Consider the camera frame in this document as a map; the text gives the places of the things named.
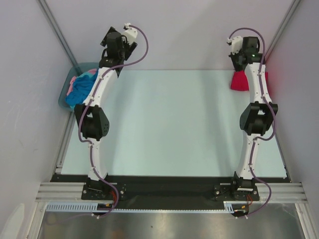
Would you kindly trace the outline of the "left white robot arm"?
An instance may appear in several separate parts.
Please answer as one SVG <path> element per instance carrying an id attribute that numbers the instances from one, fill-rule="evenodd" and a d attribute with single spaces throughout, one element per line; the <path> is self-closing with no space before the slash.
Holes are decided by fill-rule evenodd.
<path id="1" fill-rule="evenodd" d="M 125 61 L 137 47 L 138 31 L 127 23 L 123 32 L 110 27 L 101 45 L 105 47 L 98 64 L 97 77 L 89 95 L 81 104 L 77 104 L 74 113 L 81 142 L 88 143 L 90 169 L 88 179 L 98 182 L 105 179 L 108 170 L 100 159 L 100 143 L 108 134 L 110 123 L 102 109 L 110 88 L 118 79 Z"/>

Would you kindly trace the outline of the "red t shirt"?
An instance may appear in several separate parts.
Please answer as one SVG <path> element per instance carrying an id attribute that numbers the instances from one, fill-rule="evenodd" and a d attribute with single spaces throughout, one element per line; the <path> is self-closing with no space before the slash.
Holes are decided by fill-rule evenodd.
<path id="1" fill-rule="evenodd" d="M 234 91 L 249 91 L 249 82 L 244 71 L 235 71 L 230 83 L 230 89 Z"/>

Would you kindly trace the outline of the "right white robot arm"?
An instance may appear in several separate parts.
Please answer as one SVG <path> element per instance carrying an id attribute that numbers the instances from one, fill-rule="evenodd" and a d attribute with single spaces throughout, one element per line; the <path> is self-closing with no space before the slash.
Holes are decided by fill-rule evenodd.
<path id="1" fill-rule="evenodd" d="M 228 44 L 231 46 L 229 57 L 235 72 L 244 72 L 250 93 L 250 103 L 239 120 L 243 131 L 243 146 L 234 176 L 241 181 L 252 181 L 261 138 L 274 123 L 278 105 L 272 103 L 268 92 L 266 63 L 260 52 L 259 38 L 235 36 L 228 39 Z"/>

